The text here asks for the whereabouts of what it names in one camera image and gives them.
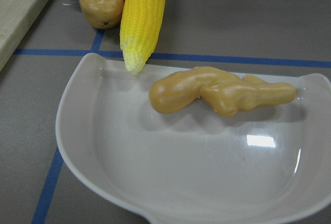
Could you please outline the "tan toy ginger root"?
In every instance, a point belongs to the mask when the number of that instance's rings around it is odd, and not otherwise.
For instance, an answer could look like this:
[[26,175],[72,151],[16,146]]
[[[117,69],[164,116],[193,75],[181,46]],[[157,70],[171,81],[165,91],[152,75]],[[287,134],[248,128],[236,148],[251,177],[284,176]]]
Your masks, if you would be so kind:
[[175,72],[156,81],[148,96],[159,113],[177,112],[202,98],[216,113],[234,116],[239,111],[290,103],[296,98],[297,90],[291,84],[268,83],[250,74],[241,78],[204,66]]

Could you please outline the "yellow toy corn cob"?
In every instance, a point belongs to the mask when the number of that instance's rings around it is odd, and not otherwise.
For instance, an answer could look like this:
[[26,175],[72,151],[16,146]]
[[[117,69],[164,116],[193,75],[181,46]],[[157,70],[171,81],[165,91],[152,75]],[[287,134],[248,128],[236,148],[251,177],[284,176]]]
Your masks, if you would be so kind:
[[136,76],[154,52],[166,0],[125,0],[120,27],[120,48],[126,70]]

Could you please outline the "beige plastic dustpan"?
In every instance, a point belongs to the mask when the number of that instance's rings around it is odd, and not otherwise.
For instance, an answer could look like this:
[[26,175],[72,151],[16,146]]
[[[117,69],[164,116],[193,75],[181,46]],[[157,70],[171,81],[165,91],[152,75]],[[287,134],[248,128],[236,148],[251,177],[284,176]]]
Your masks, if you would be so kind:
[[298,90],[290,104],[216,114],[197,100],[172,114],[148,89],[176,67],[85,55],[59,104],[56,139],[72,173],[150,223],[288,223],[330,204],[330,81],[261,75]]

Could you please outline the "wooden cutting board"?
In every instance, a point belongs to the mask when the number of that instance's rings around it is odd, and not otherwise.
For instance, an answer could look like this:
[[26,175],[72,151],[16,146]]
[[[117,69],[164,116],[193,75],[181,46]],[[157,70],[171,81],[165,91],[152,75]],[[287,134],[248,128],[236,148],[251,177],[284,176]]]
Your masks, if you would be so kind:
[[1,0],[1,69],[49,0]]

